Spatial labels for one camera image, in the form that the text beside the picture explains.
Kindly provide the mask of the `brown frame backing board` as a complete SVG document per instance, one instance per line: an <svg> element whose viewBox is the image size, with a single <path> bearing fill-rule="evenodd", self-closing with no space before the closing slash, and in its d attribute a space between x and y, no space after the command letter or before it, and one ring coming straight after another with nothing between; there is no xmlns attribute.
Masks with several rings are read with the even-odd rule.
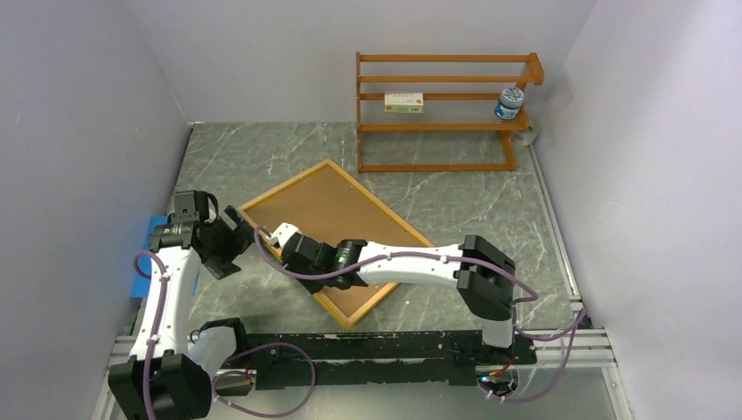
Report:
<svg viewBox="0 0 742 420"><path fill-rule="evenodd" d="M353 176L327 159L239 207L253 226L274 231L284 222L332 246L365 239L393 246L432 243L375 197Z"/></svg>

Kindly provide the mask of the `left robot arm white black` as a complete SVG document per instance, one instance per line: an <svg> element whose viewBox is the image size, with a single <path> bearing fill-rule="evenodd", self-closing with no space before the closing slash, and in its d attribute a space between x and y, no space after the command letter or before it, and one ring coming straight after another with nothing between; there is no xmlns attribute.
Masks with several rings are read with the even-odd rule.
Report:
<svg viewBox="0 0 742 420"><path fill-rule="evenodd" d="M200 272L221 280L240 271L234 260L253 244L254 229L233 206L218 207L205 191L177 192L173 211L154 227L138 253L150 260L150 289L136 341L112 366L108 386L128 419L199 419L211 407L213 379L225 364L250 356L243 323L205 323L201 337L186 337Z"/></svg>

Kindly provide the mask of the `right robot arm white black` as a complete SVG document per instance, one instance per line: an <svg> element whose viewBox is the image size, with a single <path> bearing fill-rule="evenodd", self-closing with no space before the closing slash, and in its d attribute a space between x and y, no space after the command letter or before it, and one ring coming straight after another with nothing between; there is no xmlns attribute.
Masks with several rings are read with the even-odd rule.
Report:
<svg viewBox="0 0 742 420"><path fill-rule="evenodd" d="M422 284L455 290L481 319L481 352L501 363L515 350L516 264L485 238L431 248L399 247L362 239L332 246L300 232L273 241L287 274L305 284L347 290L377 284Z"/></svg>

